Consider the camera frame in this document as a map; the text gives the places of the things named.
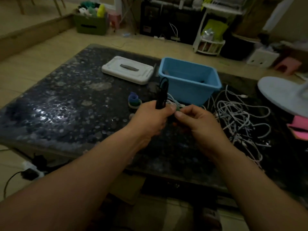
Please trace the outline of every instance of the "baseboard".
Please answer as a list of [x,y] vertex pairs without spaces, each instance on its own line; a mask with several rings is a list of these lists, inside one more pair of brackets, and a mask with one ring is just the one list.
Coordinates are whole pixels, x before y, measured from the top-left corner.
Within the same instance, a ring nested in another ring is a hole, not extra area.
[[73,14],[49,20],[0,37],[0,61],[74,27]]

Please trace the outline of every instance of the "right hand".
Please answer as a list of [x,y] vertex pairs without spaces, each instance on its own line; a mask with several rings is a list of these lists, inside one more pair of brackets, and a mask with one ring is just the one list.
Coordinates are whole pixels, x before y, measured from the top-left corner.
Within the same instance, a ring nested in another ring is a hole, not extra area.
[[234,147],[212,113],[189,105],[176,111],[174,116],[191,128],[200,150],[207,157],[212,158],[213,153],[221,153]]

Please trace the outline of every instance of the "blue container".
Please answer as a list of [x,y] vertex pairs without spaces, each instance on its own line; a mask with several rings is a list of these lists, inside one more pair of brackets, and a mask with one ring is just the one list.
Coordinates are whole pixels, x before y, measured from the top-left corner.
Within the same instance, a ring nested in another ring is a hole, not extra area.
[[169,79],[168,93],[178,102],[201,106],[221,89],[216,69],[209,66],[163,58],[158,73],[160,79]]

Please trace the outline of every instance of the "storage bin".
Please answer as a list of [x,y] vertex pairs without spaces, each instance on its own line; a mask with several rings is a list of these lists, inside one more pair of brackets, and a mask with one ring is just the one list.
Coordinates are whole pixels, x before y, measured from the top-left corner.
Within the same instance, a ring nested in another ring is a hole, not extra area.
[[221,89],[216,69],[209,66],[163,58],[158,73],[169,79],[168,93],[178,102],[201,106]]
[[78,33],[105,35],[109,27],[108,14],[104,18],[91,17],[74,13],[74,21]]

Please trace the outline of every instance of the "chair leg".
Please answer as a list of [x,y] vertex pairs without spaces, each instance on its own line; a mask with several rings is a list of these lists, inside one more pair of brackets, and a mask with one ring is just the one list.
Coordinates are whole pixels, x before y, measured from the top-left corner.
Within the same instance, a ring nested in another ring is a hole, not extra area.
[[60,11],[60,8],[59,8],[59,5],[58,5],[58,3],[57,3],[57,0],[54,0],[54,2],[55,2],[55,5],[56,5],[57,10],[58,10],[58,12],[59,12],[59,15],[62,16],[61,11]]
[[17,4],[18,4],[18,6],[19,6],[19,8],[20,8],[21,14],[22,14],[22,15],[25,15],[25,11],[24,11],[24,9],[23,9],[23,7],[22,7],[21,1],[20,1],[20,0],[17,0]]
[[63,4],[64,9],[66,9],[66,6],[65,6],[64,1],[63,1],[63,0],[61,0],[61,2],[62,2],[62,4]]
[[34,3],[34,1],[33,1],[33,0],[31,0],[31,3],[32,3],[32,5],[35,5],[35,3]]

